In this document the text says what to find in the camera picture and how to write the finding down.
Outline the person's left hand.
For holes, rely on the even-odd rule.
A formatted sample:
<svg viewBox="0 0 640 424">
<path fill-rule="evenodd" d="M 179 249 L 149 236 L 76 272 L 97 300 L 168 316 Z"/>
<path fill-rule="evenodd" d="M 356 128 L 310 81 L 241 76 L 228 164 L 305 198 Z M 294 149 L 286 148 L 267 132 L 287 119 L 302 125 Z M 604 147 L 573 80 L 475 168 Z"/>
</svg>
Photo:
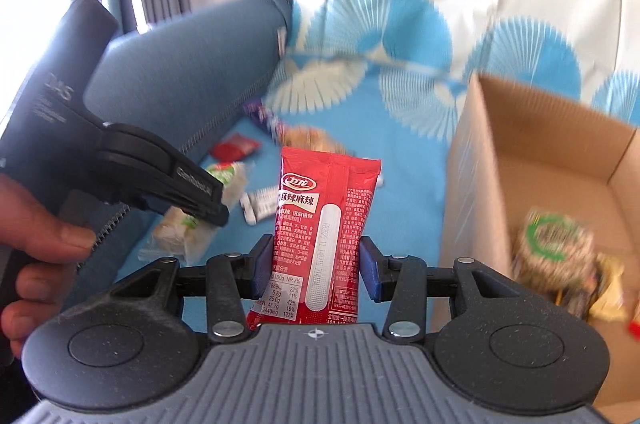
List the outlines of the person's left hand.
<svg viewBox="0 0 640 424">
<path fill-rule="evenodd" d="M 27 337 L 61 311 L 96 235 L 54 217 L 21 184 L 2 176 L 1 242 L 34 259 L 17 274 L 18 300 L 1 311 L 2 332 L 20 358 Z"/>
</svg>

